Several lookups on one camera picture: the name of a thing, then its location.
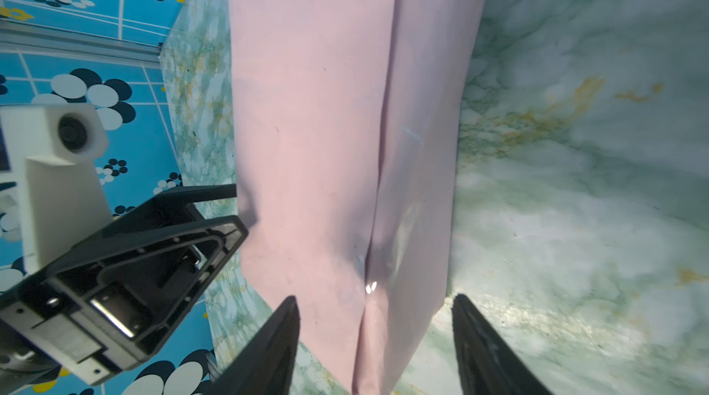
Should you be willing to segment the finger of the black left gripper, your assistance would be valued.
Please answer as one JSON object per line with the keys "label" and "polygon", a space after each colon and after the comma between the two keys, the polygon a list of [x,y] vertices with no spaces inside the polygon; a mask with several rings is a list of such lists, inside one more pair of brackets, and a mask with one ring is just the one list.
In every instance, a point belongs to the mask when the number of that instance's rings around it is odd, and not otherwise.
{"label": "finger of the black left gripper", "polygon": [[113,223],[113,236],[136,240],[173,240],[188,234],[238,239],[234,215],[205,219],[196,205],[236,198],[236,184],[183,186],[155,195]]}

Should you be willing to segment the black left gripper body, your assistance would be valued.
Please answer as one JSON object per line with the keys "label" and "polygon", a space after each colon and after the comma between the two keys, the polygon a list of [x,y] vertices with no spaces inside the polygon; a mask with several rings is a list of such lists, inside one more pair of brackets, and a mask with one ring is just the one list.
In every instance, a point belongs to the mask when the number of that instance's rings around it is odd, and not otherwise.
{"label": "black left gripper body", "polygon": [[1,382],[66,369],[101,385],[158,354],[247,238],[235,216],[127,232],[115,221],[1,297]]}

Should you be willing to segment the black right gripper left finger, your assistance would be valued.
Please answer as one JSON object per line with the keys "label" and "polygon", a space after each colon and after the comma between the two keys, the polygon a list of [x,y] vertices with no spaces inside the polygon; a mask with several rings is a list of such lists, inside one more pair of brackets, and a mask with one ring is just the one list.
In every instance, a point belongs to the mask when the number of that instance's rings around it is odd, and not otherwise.
{"label": "black right gripper left finger", "polygon": [[217,378],[215,395],[286,395],[290,392],[300,333],[297,299],[273,312],[234,362]]}

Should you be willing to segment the purple wrapping paper sheet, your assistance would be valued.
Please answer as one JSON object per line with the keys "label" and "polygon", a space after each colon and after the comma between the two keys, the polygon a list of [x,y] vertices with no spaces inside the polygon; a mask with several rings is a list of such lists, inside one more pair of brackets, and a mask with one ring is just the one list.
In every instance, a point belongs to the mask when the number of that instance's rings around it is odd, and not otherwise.
{"label": "purple wrapping paper sheet", "polygon": [[388,394],[447,289],[485,0],[228,0],[242,272],[306,348]]}

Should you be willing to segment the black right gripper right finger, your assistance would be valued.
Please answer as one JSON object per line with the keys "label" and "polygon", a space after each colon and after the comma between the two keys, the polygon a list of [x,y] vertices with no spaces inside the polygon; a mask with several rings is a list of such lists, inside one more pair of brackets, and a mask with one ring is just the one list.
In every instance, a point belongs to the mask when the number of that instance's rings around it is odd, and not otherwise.
{"label": "black right gripper right finger", "polygon": [[551,394],[462,293],[453,300],[452,327],[464,394]]}

